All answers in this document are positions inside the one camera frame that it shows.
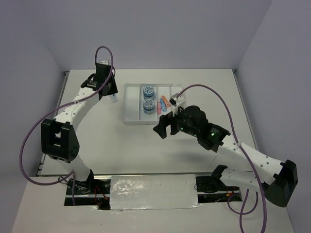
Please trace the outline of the orange highlighter cap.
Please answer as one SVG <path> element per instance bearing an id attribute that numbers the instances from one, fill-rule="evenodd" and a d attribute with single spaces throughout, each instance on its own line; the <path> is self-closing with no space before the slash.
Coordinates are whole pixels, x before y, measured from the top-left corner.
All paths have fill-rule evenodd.
<path id="1" fill-rule="evenodd" d="M 161 98 L 163 99 L 166 107 L 170 107 L 171 106 L 170 102 L 167 100 L 167 98 L 165 96 L 161 96 Z"/>

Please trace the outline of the pink highlighter cap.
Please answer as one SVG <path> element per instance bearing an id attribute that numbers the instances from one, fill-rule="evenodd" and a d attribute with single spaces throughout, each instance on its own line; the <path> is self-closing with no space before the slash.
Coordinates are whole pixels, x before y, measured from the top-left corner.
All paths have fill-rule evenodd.
<path id="1" fill-rule="evenodd" d="M 161 115 L 161 112 L 162 112 L 161 103 L 158 101 L 158 102 L 157 102 L 157 114 L 158 114 L 158 115 Z"/>

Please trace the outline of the blue highlighter marker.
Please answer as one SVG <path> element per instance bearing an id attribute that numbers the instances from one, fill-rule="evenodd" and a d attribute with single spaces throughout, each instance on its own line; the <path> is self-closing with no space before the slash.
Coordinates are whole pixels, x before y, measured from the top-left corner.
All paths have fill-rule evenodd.
<path id="1" fill-rule="evenodd" d="M 164 99 L 163 98 L 160 98 L 160 107 L 162 109 L 163 112 L 166 112 L 167 111 L 167 107 L 166 107 L 166 103 L 164 102 Z"/>

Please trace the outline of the small blue bottle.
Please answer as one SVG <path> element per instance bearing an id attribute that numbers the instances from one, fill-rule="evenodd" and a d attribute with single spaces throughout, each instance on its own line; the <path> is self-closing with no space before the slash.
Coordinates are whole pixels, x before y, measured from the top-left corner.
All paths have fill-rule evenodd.
<path id="1" fill-rule="evenodd" d="M 113 103 L 116 103 L 116 102 L 118 101 L 118 98 L 117 98 L 117 95 L 116 95 L 116 94 L 112 94 L 110 97 L 111 97 L 111 101 L 112 101 Z"/>

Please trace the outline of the blue ink jar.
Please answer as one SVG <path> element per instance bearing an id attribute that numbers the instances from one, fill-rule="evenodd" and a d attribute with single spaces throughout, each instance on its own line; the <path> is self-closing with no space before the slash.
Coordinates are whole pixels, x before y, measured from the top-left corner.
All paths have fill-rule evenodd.
<path id="1" fill-rule="evenodd" d="M 146 85 L 142 89 L 143 99 L 154 99 L 155 97 L 155 88 L 151 85 Z"/>
<path id="2" fill-rule="evenodd" d="M 147 98 L 143 101 L 143 112 L 147 115 L 153 114 L 155 111 L 155 102 L 153 99 Z"/>

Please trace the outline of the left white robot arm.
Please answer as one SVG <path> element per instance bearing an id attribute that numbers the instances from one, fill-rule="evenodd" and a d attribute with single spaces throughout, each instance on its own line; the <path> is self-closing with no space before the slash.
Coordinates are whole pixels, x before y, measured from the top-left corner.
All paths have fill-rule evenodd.
<path id="1" fill-rule="evenodd" d="M 41 149 L 56 160 L 74 178 L 69 184 L 85 194 L 95 189 L 94 173 L 79 155 L 80 144 L 76 130 L 87 113 L 102 97 L 118 92 L 114 71 L 108 63 L 96 63 L 96 71 L 80 86 L 73 104 L 64 108 L 53 119 L 41 123 Z"/>

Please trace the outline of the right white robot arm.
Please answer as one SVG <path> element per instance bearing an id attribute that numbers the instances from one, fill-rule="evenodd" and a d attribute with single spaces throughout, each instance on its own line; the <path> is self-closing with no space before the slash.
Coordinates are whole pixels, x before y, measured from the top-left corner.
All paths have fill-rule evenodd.
<path id="1" fill-rule="evenodd" d="M 269 202 L 278 207 L 287 206 L 298 184 L 297 166 L 293 161 L 274 159 L 235 139 L 228 130 L 210 123 L 197 106 L 180 107 L 177 114 L 169 112 L 161 115 L 153 130 L 164 139 L 167 127 L 170 127 L 171 135 L 186 133 L 195 137 L 204 149 L 250 166 L 249 171 L 240 171 L 227 165 L 218 165 L 211 178 L 215 189 L 243 187 L 263 193 Z"/>

